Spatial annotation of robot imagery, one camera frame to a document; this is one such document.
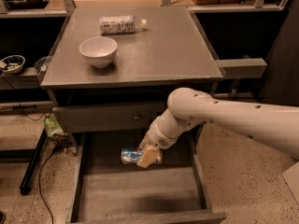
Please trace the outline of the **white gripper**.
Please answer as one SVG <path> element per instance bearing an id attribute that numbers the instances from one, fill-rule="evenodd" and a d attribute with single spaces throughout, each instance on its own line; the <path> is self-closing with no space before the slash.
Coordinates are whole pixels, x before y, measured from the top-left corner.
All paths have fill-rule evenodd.
<path id="1" fill-rule="evenodd" d="M 142 168 L 149 167 L 155 163 L 159 156 L 159 150 L 157 148 L 169 149 L 176 142 L 177 138 L 167 137 L 161 132 L 156 123 L 152 123 L 145 135 L 145 139 L 143 139 L 139 145 L 139 148 L 142 149 L 142 156 L 138 160 L 137 165 Z"/>

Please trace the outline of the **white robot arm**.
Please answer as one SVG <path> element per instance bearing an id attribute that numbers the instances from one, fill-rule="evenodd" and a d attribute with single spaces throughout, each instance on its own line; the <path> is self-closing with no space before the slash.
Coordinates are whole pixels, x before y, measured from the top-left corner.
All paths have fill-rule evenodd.
<path id="1" fill-rule="evenodd" d="M 170 93 L 167 109 L 149 126 L 139 145 L 142 156 L 137 165 L 149 167 L 162 149 L 208 121 L 299 158 L 298 107 L 218 100 L 202 91 L 179 88 Z"/>

